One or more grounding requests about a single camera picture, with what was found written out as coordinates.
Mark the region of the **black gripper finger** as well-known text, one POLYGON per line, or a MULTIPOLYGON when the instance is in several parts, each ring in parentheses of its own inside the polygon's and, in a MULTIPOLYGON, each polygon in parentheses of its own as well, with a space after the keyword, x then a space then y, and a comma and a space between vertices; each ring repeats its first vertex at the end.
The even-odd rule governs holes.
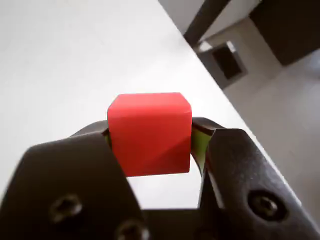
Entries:
POLYGON ((148 240, 105 120, 22 156, 0 206, 3 240, 148 240))
POLYGON ((194 117, 192 143, 234 239, 319 239, 316 224, 246 131, 194 117))

